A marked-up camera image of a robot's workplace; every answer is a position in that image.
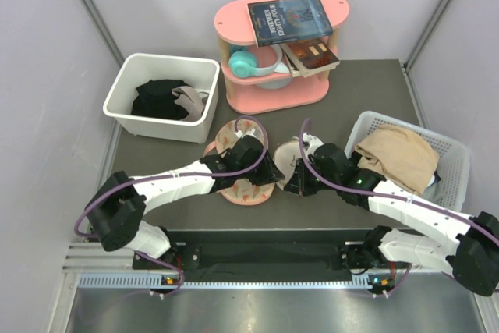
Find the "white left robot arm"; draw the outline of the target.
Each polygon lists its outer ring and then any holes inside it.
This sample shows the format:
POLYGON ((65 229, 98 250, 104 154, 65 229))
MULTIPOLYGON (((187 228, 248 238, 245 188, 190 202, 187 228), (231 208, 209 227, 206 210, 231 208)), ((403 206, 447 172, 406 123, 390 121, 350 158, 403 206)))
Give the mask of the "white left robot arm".
POLYGON ((165 229, 144 221, 146 213, 186 197, 217 193, 241 179, 263 186, 283 178, 265 144, 241 133, 226 151, 183 168, 146 177, 113 173, 87 205, 87 219, 105 251, 127 248, 166 268, 175 263, 177 250, 165 229))

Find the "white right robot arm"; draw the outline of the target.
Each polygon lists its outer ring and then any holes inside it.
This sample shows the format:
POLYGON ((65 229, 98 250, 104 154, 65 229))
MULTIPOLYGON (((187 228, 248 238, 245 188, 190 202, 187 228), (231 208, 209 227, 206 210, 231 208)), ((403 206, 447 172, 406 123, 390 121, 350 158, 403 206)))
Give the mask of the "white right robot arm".
POLYGON ((284 191, 307 197, 334 190, 347 204, 396 220, 415 230, 377 226, 359 249, 367 267, 405 262, 450 275, 481 296, 498 288, 498 220, 487 212, 471 216, 432 204, 403 190, 382 175, 361 169, 333 143, 309 136, 292 140, 274 152, 284 173, 284 191))

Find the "white mesh laundry bag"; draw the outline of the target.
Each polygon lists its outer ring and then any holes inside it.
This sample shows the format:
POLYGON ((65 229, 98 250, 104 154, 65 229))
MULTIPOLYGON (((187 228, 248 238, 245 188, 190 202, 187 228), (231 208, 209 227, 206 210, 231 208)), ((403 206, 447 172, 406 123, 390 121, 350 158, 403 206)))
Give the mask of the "white mesh laundry bag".
POLYGON ((309 147, 307 141, 299 141, 294 137, 290 141, 281 144, 274 152, 273 161, 284 176, 283 180, 276 183, 277 187, 284 191, 285 184, 291 179, 296 160, 302 158, 300 147, 306 151, 309 147))

